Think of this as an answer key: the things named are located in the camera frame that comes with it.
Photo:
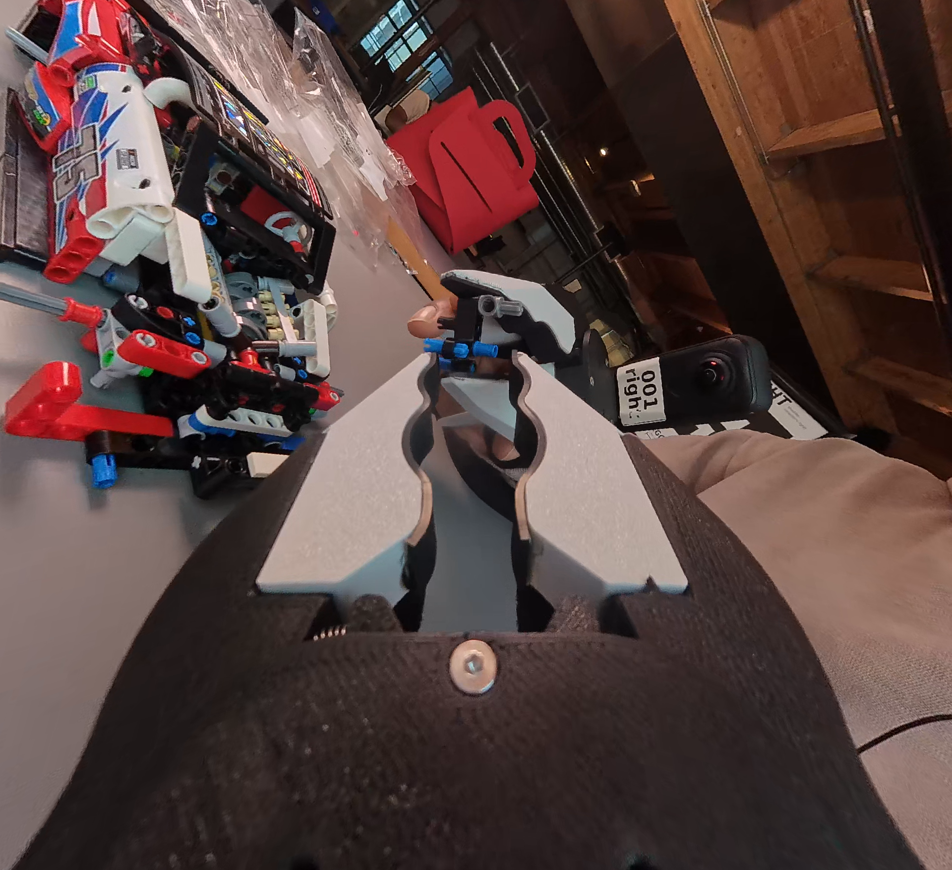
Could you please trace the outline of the person's right hand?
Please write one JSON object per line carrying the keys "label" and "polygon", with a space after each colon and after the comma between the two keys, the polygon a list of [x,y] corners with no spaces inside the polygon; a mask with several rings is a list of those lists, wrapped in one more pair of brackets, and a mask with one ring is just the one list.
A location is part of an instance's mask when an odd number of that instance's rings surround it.
{"label": "person's right hand", "polygon": [[[408,320],[408,330],[416,339],[436,339],[446,334],[447,329],[441,328],[440,319],[447,321],[456,318],[459,299],[453,295],[439,298],[424,305]],[[495,461],[510,461],[518,458],[512,440],[484,425],[482,429],[485,440],[484,451]]]}

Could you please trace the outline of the toy brick race car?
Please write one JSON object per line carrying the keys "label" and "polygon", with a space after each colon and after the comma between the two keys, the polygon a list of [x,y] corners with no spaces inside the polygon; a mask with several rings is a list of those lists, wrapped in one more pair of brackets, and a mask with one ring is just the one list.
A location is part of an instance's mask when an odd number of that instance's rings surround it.
{"label": "toy brick race car", "polygon": [[43,364],[6,401],[6,435],[80,444],[91,486],[187,472],[199,498],[250,489],[336,407],[327,271],[336,230],[316,177],[205,55],[139,0],[37,0],[7,37],[32,60],[6,91],[2,262],[85,304],[2,281],[2,301],[82,326],[77,364]]}

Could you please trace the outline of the grey desk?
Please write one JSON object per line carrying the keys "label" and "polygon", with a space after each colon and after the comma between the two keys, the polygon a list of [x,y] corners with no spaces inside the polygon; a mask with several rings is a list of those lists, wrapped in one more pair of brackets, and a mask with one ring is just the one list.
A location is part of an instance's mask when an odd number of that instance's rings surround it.
{"label": "grey desk", "polygon": [[[6,38],[35,0],[1,0],[2,107],[26,62]],[[4,138],[2,112],[2,141]],[[343,414],[418,353],[404,327],[423,292],[391,249],[374,264],[336,245],[328,280],[339,305],[330,333]],[[135,389],[87,387],[95,358],[79,325],[2,302],[2,412],[43,364],[84,369],[84,403],[138,409]],[[2,430],[1,863],[15,864],[75,768],[125,652],[195,545],[238,497],[204,501],[187,474],[130,470],[89,485],[77,443]]]}

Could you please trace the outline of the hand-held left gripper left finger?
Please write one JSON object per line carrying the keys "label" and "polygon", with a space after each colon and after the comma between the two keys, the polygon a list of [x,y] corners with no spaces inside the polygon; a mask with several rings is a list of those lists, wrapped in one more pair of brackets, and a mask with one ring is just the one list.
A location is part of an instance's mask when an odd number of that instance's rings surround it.
{"label": "hand-held left gripper left finger", "polygon": [[257,578],[263,593],[423,597],[436,559],[437,358],[422,354],[331,424]]}

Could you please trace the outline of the red felt bag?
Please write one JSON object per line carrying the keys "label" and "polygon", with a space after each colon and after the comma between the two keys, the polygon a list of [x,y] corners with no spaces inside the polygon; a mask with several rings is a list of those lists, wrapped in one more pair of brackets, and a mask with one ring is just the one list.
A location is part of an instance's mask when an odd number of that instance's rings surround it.
{"label": "red felt bag", "polygon": [[525,213],[540,198],[537,152],[515,105],[481,105],[467,87],[387,140],[413,177],[417,209],[456,256]]}

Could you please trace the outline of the black white printed sign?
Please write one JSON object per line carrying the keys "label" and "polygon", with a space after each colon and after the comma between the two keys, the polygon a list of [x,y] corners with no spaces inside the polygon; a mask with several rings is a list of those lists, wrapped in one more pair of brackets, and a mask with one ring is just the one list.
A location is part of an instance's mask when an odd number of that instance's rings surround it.
{"label": "black white printed sign", "polygon": [[722,423],[655,427],[638,430],[635,435],[642,440],[652,440],[676,435],[702,437],[722,432],[750,431],[784,439],[806,441],[843,435],[840,427],[829,420],[826,414],[812,411],[810,403],[804,403],[797,397],[799,390],[780,379],[779,376],[772,378],[771,391],[772,401],[769,410],[757,412],[749,418]]}

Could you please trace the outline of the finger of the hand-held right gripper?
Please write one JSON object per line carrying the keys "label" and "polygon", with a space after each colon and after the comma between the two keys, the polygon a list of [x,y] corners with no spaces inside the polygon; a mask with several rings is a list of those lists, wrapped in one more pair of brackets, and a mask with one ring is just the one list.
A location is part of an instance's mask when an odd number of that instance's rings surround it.
{"label": "finger of the hand-held right gripper", "polygon": [[525,305],[521,317],[501,322],[490,318],[490,333],[482,326],[482,341],[506,345],[519,339],[522,350],[534,359],[567,359],[572,354],[578,340],[575,318],[541,283],[472,269],[450,270],[440,282],[458,299],[490,294]]}
{"label": "finger of the hand-held right gripper", "polygon": [[474,422],[514,440],[517,411],[506,378],[448,375],[442,378],[442,388]]}

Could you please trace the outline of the pile of clear plastic bags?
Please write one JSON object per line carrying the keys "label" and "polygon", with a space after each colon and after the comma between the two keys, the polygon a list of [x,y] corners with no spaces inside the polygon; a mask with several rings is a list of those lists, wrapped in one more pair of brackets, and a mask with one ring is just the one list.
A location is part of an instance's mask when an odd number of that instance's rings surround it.
{"label": "pile of clear plastic bags", "polygon": [[289,41],[266,6],[252,0],[147,0],[210,56],[303,159],[329,201],[340,245],[362,261],[424,266],[412,237],[420,217],[412,174],[367,111],[335,47],[294,12]]}

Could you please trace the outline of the person's right forearm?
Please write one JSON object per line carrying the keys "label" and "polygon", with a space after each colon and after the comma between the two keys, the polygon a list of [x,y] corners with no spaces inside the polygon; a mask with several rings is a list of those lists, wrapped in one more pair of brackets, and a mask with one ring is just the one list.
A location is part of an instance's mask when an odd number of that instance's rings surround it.
{"label": "person's right forearm", "polygon": [[720,489],[749,504],[765,497],[804,507],[847,500],[863,508],[887,501],[950,504],[949,481],[850,439],[784,439],[739,430],[642,445],[696,495]]}

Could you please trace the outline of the person's beige hoodie torso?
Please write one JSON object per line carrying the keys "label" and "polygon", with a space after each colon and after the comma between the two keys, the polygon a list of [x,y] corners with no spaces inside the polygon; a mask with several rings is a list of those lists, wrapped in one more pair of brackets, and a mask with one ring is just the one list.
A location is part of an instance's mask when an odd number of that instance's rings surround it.
{"label": "person's beige hoodie torso", "polygon": [[[950,504],[819,507],[720,489],[735,528],[790,604],[834,687],[855,747],[950,712]],[[950,722],[859,755],[926,868],[950,868]]]}

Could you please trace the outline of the wooden shelving unit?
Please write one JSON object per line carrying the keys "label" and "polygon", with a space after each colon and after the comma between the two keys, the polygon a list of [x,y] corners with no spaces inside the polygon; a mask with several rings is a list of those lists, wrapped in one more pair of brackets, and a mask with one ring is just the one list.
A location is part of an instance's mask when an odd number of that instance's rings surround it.
{"label": "wooden shelving unit", "polygon": [[950,477],[950,0],[663,0],[796,317],[784,372]]}

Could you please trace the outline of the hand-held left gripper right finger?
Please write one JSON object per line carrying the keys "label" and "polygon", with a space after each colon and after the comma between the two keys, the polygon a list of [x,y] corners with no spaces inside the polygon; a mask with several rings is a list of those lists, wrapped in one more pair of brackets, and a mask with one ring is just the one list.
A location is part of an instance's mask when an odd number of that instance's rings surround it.
{"label": "hand-held left gripper right finger", "polygon": [[527,354],[517,419],[537,446],[515,490],[519,537],[530,545],[529,584],[547,601],[659,591],[687,578],[621,432]]}

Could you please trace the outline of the black hoodie drawstring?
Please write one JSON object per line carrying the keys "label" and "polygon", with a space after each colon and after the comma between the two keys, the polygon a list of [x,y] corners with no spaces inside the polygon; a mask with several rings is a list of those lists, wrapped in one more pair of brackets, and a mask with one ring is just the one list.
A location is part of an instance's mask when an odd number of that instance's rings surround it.
{"label": "black hoodie drawstring", "polygon": [[924,726],[937,723],[950,722],[952,719],[951,712],[942,712],[942,713],[933,713],[929,715],[923,715],[921,717],[915,718],[910,721],[905,721],[903,723],[894,725],[893,727],[887,729],[885,732],[881,732],[871,738],[870,740],[864,742],[861,745],[857,745],[856,753],[858,755],[863,755],[869,750],[882,745],[885,742],[891,741],[893,738],[896,738],[902,734],[908,733],[913,730],[917,730]]}

